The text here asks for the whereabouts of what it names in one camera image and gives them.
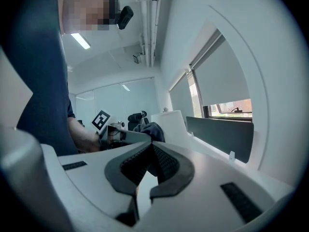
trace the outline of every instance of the black chair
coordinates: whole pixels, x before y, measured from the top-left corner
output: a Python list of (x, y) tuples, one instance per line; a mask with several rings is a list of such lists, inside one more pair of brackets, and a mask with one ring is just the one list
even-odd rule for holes
[(129, 131), (133, 131), (135, 127), (137, 127), (138, 124), (149, 124), (148, 118), (146, 118), (147, 113), (145, 111), (142, 111), (141, 113), (138, 114), (132, 114), (130, 115), (127, 119), (129, 121), (127, 125), (127, 129)]

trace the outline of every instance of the black cloth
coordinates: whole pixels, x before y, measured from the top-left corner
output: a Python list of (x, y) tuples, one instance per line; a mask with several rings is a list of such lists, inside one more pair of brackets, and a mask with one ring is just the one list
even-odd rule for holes
[(57, 0), (16, 0), (1, 44), (12, 66), (33, 92), (17, 128), (51, 145), (58, 156), (77, 154), (68, 117), (75, 117), (67, 86), (67, 64)]
[(137, 127), (133, 129), (135, 132), (146, 133), (151, 136), (152, 141), (164, 142), (164, 133), (161, 127), (157, 123), (149, 123), (149, 124), (138, 124)]

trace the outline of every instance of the black rectangular slot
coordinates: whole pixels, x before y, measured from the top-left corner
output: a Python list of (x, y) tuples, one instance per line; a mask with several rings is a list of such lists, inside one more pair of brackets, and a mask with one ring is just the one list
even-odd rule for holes
[(222, 190), (238, 211), (245, 223), (262, 214), (262, 211), (244, 194), (235, 183), (221, 185)]
[(78, 161), (78, 162), (62, 165), (62, 167), (66, 171), (66, 170), (70, 170), (70, 169), (74, 169), (74, 168), (83, 167), (85, 165), (87, 165), (87, 163), (85, 163), (84, 161)]

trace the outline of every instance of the fluorescent ceiling light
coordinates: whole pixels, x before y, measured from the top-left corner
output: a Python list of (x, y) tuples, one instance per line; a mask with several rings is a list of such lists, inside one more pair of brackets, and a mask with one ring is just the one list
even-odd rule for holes
[(70, 66), (70, 65), (68, 65), (68, 71), (69, 71), (69, 72), (73, 72), (73, 67)]
[(130, 91), (126, 85), (122, 84), (122, 87), (124, 87), (126, 91)]
[(74, 39), (84, 48), (89, 49), (90, 45), (87, 43), (87, 41), (79, 34), (79, 33), (71, 33)]
[(91, 101), (91, 100), (94, 99), (94, 97), (91, 97), (90, 99), (84, 99), (84, 98), (77, 97), (77, 96), (76, 96), (76, 98), (77, 98), (77, 99), (80, 99), (80, 100), (84, 100), (84, 101)]

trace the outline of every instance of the ceiling pipe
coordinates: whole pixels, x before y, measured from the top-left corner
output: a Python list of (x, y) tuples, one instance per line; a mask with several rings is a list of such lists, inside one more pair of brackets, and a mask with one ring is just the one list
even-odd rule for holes
[(143, 37), (145, 42), (146, 66), (149, 67), (149, 42), (148, 42), (148, 19), (147, 19), (147, 0), (141, 0), (141, 16), (143, 26)]
[(144, 49), (144, 45), (143, 45), (143, 34), (140, 33), (140, 52), (145, 55), (145, 49)]
[(153, 66), (155, 63), (154, 59), (155, 59), (155, 47), (156, 47), (156, 35), (158, 32), (158, 21), (159, 21), (161, 0), (158, 0), (156, 2), (157, 2), (157, 10), (156, 10), (156, 15), (155, 15), (154, 36), (153, 36), (154, 43), (151, 45), (151, 66)]
[(157, 13), (158, 0), (153, 0), (151, 3), (151, 67), (154, 66), (154, 55), (155, 55), (155, 21), (156, 21), (156, 13)]

